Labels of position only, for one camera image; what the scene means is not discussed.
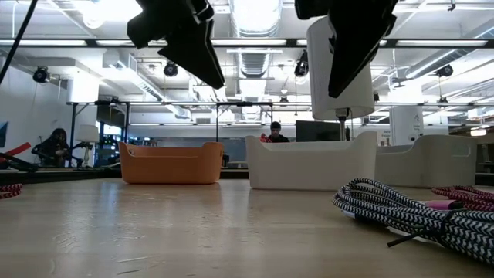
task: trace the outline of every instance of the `ceiling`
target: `ceiling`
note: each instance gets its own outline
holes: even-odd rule
[[[128,39],[126,35],[127,26],[125,17],[132,11],[134,0],[118,0],[120,8],[129,5],[130,8],[121,9],[117,15],[112,15],[99,28],[91,29],[84,21],[85,5],[91,5],[90,0],[40,0],[38,8],[29,27],[26,30],[25,38],[44,39]],[[16,34],[22,24],[30,1],[0,1],[0,38],[12,38],[12,31]],[[215,7],[215,28],[214,38],[231,38],[235,36],[232,31],[231,15],[228,12],[228,0],[210,0]],[[390,38],[400,39],[473,39],[482,29],[494,27],[494,0],[458,0],[456,9],[448,12],[449,0],[404,0],[400,1],[394,14],[398,17]],[[307,28],[314,22],[313,20],[301,21],[296,17],[293,8],[293,0],[283,1],[283,9],[279,22],[276,37],[279,38],[300,38],[306,37]],[[273,48],[279,50],[272,54],[269,62],[269,70],[266,76],[264,95],[267,99],[278,101],[282,95],[282,90],[287,90],[289,96],[297,95],[303,101],[310,101],[310,87],[307,81],[297,80],[293,75],[293,67],[296,64],[302,50],[290,48]],[[30,59],[46,57],[69,57],[73,58],[84,66],[90,68],[104,82],[100,88],[100,95],[115,95],[122,100],[142,100],[143,92],[134,83],[123,77],[112,74],[112,69],[108,69],[101,61],[101,56],[107,49],[20,49],[16,60],[20,64],[31,65]],[[166,77],[163,68],[166,59],[157,54],[157,49],[115,49],[120,57],[131,55],[137,62],[137,71],[150,81],[152,86],[159,89],[165,95],[168,91],[188,90],[191,77],[183,69],[179,69],[176,77]],[[427,58],[431,59],[443,49],[380,49],[375,59],[371,63],[374,89],[386,97],[390,91],[390,84],[387,76],[400,76],[401,72],[414,65],[423,62]],[[239,68],[237,56],[227,53],[227,49],[216,49],[219,62],[222,66],[226,78],[225,96],[229,99],[239,97]],[[450,77],[441,79],[441,86],[438,84],[438,77],[425,75],[413,83],[421,85],[423,94],[427,100],[438,99],[439,94],[461,93],[463,90],[485,82],[491,78],[494,70],[494,49],[480,49],[469,53],[450,63],[455,70]],[[485,99],[492,93],[492,86],[487,83],[477,90],[472,90],[462,95],[455,102],[473,101],[475,98]]]

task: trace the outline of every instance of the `black cable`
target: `black cable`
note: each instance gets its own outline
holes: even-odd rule
[[[31,20],[32,14],[34,13],[36,4],[38,4],[38,0],[31,0],[31,5],[29,5],[28,12],[25,14],[25,18],[24,21],[22,22],[21,29],[19,30],[19,33],[17,33],[17,36],[15,37],[14,44],[12,45],[12,48],[8,52],[7,60],[5,61],[5,64],[2,67],[2,71],[0,72],[0,85],[2,85],[2,81],[4,80],[5,75],[7,75],[8,67],[10,66],[12,60],[14,59],[15,52],[17,51],[17,48],[19,47],[19,43],[21,42],[21,39],[24,36],[25,30],[28,28],[28,24],[29,21]]]
[[[368,178],[356,178],[334,196],[333,204],[355,219],[391,227],[494,266],[494,212],[440,211]]]

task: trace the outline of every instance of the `desk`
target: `desk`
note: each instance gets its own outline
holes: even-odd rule
[[[440,198],[402,189],[412,198]],[[121,179],[26,185],[0,200],[2,278],[492,278],[492,268],[432,244],[359,225],[333,192]]]

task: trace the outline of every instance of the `red and white braided cable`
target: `red and white braided cable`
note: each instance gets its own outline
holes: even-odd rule
[[[494,194],[468,186],[434,188],[432,192],[464,203],[465,208],[494,212]]]
[[[22,192],[22,185],[3,185],[0,186],[0,200],[4,198],[15,197]]]

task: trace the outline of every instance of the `man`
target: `man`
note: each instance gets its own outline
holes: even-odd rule
[[[272,122],[271,124],[271,135],[269,135],[269,139],[272,143],[289,143],[287,137],[284,137],[279,132],[281,131],[281,124],[278,122]]]

